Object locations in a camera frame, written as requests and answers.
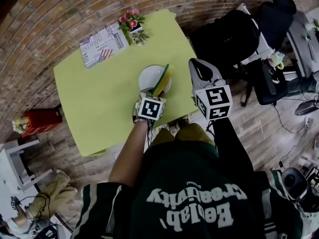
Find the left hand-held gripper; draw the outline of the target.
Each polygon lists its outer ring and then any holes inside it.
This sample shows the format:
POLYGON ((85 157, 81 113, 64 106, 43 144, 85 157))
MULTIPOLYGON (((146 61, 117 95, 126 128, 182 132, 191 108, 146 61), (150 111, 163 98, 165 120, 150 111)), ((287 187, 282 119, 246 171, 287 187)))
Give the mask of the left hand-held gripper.
POLYGON ((166 99, 140 92, 135 109, 137 116, 150 120, 159 120, 164 112, 166 99))

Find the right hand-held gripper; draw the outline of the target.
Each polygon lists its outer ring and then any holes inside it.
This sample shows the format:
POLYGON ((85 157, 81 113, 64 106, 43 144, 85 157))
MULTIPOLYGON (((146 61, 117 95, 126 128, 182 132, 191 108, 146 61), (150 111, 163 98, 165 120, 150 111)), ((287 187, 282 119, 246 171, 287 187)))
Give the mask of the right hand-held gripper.
POLYGON ((230 87, 221 78, 219 70, 198 58, 191 58, 188 66, 192 79, 192 99, 206 120, 229 117, 233 100, 230 87))

